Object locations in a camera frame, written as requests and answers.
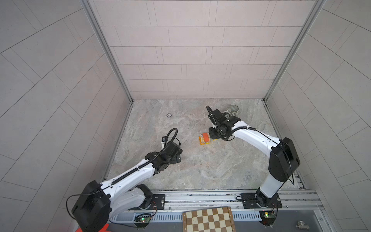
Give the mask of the red wooden block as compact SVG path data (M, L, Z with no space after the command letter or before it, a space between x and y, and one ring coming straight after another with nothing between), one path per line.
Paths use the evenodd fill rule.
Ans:
M203 133L203 139L204 139L204 142L210 141L209 134L208 133Z

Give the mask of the orange supermarket wooden block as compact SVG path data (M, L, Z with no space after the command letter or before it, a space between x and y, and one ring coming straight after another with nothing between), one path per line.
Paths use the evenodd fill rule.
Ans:
M204 139L203 139L202 136L199 137L199 141L200 141L200 144L201 144L201 145L204 145Z

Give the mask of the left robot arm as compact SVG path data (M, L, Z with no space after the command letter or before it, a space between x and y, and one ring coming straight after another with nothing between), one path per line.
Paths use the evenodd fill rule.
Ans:
M182 149L175 142L160 152L148 153L137 165L110 180L88 183L71 209L83 232L98 232L109 219L133 208L148 209L153 193L143 181L180 162Z

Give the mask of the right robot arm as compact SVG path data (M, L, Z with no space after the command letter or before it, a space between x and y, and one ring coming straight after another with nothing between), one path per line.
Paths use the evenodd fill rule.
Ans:
M300 159L294 143L285 137L279 139L253 128L236 116L228 116L218 109L206 107L208 118L213 124L209 128L211 139L230 141L230 137L239 138L251 144L269 158L266 179L254 195L240 195L244 208L281 208L278 191L289 180L295 183L293 174L300 166Z

